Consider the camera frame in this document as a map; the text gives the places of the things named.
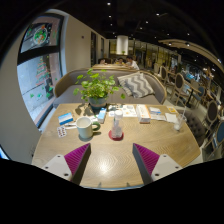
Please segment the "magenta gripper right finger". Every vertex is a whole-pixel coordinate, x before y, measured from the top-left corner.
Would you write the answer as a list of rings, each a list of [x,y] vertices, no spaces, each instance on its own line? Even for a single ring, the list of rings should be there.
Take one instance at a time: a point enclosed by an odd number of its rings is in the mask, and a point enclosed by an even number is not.
[[[145,185],[153,182],[152,172],[159,160],[159,155],[137,143],[133,144],[133,155]]]

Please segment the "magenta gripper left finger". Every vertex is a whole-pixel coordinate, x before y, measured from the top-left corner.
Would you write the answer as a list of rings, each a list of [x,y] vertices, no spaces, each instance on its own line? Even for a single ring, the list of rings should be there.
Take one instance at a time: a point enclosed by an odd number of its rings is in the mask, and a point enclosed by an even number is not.
[[[64,156],[72,173],[72,182],[76,185],[79,185],[82,180],[90,154],[91,144],[87,143]]]

